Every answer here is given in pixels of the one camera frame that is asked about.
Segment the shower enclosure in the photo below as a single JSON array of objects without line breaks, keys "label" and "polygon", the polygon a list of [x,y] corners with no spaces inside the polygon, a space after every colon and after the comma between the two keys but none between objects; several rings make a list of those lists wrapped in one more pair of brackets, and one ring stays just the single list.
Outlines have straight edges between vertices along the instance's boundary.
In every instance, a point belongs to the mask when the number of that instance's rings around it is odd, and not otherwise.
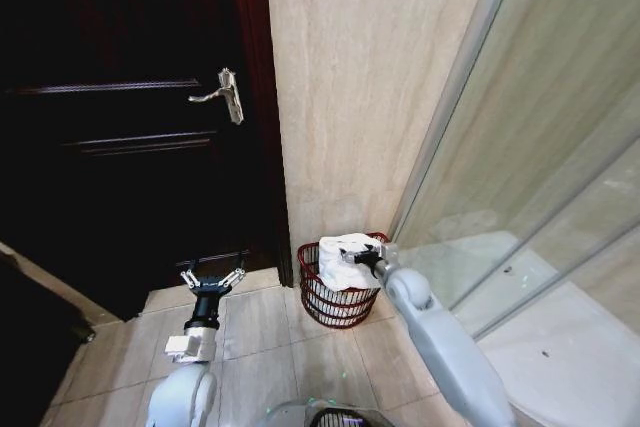
[{"label": "shower enclosure", "polygon": [[640,419],[640,0],[480,0],[394,219],[543,425]]}]

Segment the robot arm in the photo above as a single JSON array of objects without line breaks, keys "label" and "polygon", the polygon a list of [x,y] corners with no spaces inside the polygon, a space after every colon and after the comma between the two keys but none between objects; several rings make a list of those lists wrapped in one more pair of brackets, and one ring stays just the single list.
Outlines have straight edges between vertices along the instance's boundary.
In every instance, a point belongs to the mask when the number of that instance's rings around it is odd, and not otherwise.
[{"label": "robot arm", "polygon": [[180,274],[196,295],[184,335],[169,337],[165,353],[185,364],[153,391],[146,427],[204,427],[213,405],[216,378],[209,364],[216,354],[215,336],[220,327],[220,299],[240,282],[245,271],[237,268],[224,278],[198,279],[190,270]]},{"label": "robot arm", "polygon": [[429,281],[399,265],[395,244],[384,244],[369,266],[407,322],[449,405],[474,427],[515,427],[502,380],[453,314],[431,295]]}]

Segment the white towel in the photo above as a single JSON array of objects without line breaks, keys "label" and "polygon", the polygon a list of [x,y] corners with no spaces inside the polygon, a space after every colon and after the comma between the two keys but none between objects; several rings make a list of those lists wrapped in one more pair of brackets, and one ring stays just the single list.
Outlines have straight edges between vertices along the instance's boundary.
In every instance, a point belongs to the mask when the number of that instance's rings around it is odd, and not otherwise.
[{"label": "white towel", "polygon": [[366,246],[380,247],[381,242],[364,234],[347,234],[339,237],[322,237],[318,259],[318,277],[333,291],[355,287],[376,289],[380,284],[365,264],[352,264],[342,260],[340,249],[347,252],[369,250]]}]

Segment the door panel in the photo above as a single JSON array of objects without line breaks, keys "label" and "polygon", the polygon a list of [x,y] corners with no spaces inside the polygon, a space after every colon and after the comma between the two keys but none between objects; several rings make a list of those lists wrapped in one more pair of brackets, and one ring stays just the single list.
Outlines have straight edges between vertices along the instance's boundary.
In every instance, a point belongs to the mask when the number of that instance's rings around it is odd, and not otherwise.
[{"label": "door panel", "polygon": [[[282,258],[268,200],[281,166],[261,144],[273,134],[247,76],[246,6],[3,1],[0,239],[125,318],[190,259]],[[239,126],[224,98],[187,100],[217,89],[223,67],[237,73]]]}]

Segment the laundry basket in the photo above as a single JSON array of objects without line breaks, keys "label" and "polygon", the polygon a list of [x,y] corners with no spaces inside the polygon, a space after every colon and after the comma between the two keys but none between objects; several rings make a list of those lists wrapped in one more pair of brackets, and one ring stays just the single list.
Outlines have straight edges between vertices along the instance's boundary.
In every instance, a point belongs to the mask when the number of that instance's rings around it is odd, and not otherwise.
[{"label": "laundry basket", "polygon": [[[381,242],[389,242],[380,232],[367,234]],[[350,288],[334,292],[318,277],[319,243],[305,244],[298,249],[300,262],[300,297],[305,310],[317,322],[334,329],[348,329],[359,324],[371,312],[377,289]]]}]

